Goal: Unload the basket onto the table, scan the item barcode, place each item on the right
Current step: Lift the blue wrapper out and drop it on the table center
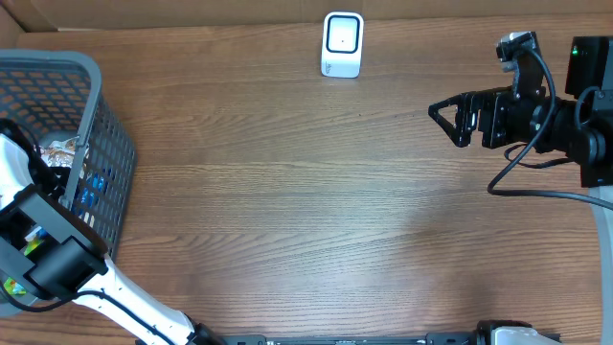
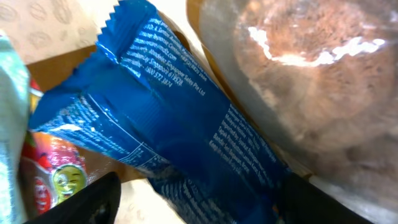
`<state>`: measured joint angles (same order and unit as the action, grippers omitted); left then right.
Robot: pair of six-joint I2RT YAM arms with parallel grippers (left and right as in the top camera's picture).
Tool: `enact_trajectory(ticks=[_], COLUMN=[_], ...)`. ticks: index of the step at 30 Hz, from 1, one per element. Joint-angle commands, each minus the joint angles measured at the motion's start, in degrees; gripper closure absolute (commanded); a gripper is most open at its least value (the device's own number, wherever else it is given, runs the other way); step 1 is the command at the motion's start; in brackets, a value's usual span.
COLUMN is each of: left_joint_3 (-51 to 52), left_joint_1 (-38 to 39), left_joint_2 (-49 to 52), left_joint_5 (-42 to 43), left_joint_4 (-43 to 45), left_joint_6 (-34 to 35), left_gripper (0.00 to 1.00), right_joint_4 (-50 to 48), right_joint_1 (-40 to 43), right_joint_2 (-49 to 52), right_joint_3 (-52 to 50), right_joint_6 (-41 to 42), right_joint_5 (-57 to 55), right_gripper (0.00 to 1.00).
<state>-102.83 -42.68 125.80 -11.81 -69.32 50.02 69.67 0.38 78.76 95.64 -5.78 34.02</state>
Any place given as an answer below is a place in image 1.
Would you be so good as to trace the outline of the blue snack wrapper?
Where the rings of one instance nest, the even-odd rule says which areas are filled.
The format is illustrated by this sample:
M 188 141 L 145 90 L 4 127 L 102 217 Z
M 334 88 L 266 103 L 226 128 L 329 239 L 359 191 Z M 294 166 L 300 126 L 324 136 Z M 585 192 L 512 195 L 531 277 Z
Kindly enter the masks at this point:
M 89 173 L 85 178 L 85 187 L 81 191 L 80 201 L 87 207 L 97 206 L 107 189 L 107 181 L 97 172 Z

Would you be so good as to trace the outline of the cookie bag brown white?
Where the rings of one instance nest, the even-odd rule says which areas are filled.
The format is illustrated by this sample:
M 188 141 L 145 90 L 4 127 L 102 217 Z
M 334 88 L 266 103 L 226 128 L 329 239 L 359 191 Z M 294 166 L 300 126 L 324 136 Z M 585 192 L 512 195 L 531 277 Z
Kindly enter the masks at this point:
M 77 137 L 52 141 L 41 149 L 41 158 L 51 168 L 71 168 L 77 153 Z

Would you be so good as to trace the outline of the green Haribo candy bag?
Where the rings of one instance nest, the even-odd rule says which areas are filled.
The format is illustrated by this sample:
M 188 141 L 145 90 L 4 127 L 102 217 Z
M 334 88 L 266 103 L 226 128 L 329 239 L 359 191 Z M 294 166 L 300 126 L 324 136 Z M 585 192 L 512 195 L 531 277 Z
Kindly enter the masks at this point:
M 25 237 L 26 244 L 20 249 L 20 251 L 25 256 L 28 256 L 37 247 L 45 242 L 45 238 L 47 236 L 48 233 L 42 227 L 37 226 Z M 22 296 L 27 293 L 26 289 L 24 289 L 11 277 L 4 281 L 3 287 L 7 293 L 12 296 Z

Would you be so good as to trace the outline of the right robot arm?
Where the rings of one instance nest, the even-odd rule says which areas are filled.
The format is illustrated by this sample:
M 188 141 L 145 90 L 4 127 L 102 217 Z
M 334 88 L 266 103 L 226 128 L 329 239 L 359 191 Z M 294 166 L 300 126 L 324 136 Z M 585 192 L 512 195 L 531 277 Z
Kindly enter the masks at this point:
M 602 274 L 603 344 L 612 341 L 612 39 L 576 36 L 571 45 L 565 92 L 556 94 L 534 32 L 510 33 L 496 46 L 504 71 L 513 79 L 507 87 L 470 91 L 428 108 L 428 114 L 458 148 L 482 132 L 488 149 L 515 151 L 508 166 L 487 186 L 494 196 L 560 198 L 591 205 L 597 225 Z M 531 189 L 500 189 L 498 183 L 522 165 L 530 150 L 562 152 L 541 163 L 547 169 L 576 163 L 587 194 Z

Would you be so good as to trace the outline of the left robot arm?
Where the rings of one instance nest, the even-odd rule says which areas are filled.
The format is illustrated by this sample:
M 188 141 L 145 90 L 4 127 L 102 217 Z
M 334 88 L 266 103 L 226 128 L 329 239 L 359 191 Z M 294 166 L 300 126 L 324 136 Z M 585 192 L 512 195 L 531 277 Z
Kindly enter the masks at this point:
M 32 134 L 1 122 L 1 271 L 41 300 L 27 305 L 6 289 L 14 308 L 46 312 L 68 303 L 105 315 L 141 344 L 219 344 L 221 338 L 162 304 L 115 266 L 106 243 L 57 199 L 57 169 L 41 158 Z

